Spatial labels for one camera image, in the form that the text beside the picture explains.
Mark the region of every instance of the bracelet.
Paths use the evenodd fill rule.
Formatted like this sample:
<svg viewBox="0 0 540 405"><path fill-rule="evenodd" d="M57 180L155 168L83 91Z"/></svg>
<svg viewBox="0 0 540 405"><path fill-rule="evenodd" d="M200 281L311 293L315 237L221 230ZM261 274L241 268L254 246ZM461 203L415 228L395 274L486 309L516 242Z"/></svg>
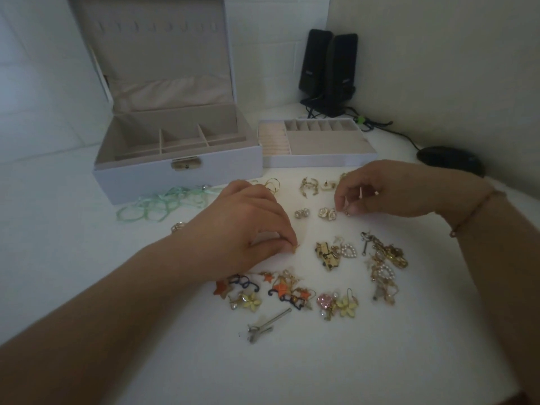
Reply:
<svg viewBox="0 0 540 405"><path fill-rule="evenodd" d="M490 192L482 201L476 205L476 207L469 213L469 216L465 217L461 223L459 223L454 229L450 232L450 237L455 237L457 234L457 231L461 229L465 224L469 223L469 221L473 218L475 214L478 213L478 211L494 196L496 195L502 195L506 196L506 193L500 191L500 190L493 190Z"/></svg>

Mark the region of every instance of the white desk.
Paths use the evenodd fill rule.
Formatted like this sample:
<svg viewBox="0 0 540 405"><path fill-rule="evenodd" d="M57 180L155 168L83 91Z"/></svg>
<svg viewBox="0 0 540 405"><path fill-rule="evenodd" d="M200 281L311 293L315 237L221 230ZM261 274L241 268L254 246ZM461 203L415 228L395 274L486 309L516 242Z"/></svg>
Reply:
<svg viewBox="0 0 540 405"><path fill-rule="evenodd" d="M303 108L292 105L248 119L301 114ZM407 141L378 131L367 137L381 158L414 161ZM91 147L0 166L0 342L197 213L182 207L160 224L117 223L116 208L91 175L96 152ZM333 194L301 197L304 176L324 181L344 170L266 171L264 178L280 180L276 196L287 212L308 207L312 216L293 219L301 243L294 256L272 258L256 270L293 266L318 293L351 287L360 300L354 320L325 322L317 309L294 311L251 346L239 338L247 323L289 306L266 294L267 283L256 314L231 311L212 295L212 283L186 290L111 401L494 404L517 392L457 243L440 218L340 215L324 222L316 211L331 206ZM509 197L540 225L539 202L513 190ZM360 254L360 232L368 230L402 247L410 262L396 273L401 292L394 307L371 302L374 285L361 256L331 273L315 258L315 242L334 235L353 242Z"/></svg>

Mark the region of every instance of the black mouse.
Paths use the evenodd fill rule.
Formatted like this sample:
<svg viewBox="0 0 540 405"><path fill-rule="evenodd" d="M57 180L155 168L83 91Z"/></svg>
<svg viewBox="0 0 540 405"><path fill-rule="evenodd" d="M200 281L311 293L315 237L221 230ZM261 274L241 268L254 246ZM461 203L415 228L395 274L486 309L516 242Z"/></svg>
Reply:
<svg viewBox="0 0 540 405"><path fill-rule="evenodd" d="M485 176L485 167L480 159L466 150L449 148L448 146L429 146L420 149L416 157L429 166L448 169L465 170L480 177Z"/></svg>

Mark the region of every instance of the black speaker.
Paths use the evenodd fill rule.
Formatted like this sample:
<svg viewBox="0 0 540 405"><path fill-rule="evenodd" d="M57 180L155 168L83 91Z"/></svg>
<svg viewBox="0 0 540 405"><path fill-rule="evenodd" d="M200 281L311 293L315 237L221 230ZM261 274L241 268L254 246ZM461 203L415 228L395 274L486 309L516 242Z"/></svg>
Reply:
<svg viewBox="0 0 540 405"><path fill-rule="evenodd" d="M311 98L316 98L323 92L326 54L332 37L331 31L309 32L299 88Z"/></svg>
<svg viewBox="0 0 540 405"><path fill-rule="evenodd" d="M358 35L336 35L328 46L325 76L325 99L334 103L348 101L356 91L354 73Z"/></svg>

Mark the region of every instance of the white jewelry box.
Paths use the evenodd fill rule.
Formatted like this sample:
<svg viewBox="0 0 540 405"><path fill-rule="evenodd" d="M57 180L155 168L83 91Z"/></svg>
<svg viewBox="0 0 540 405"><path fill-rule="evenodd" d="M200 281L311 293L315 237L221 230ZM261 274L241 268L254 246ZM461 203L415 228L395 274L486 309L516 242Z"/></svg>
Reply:
<svg viewBox="0 0 540 405"><path fill-rule="evenodd" d="M114 101L93 174L112 204L262 176L224 0L70 0Z"/></svg>
<svg viewBox="0 0 540 405"><path fill-rule="evenodd" d="M377 159L358 125L348 118L261 121L263 166L363 166Z"/></svg>

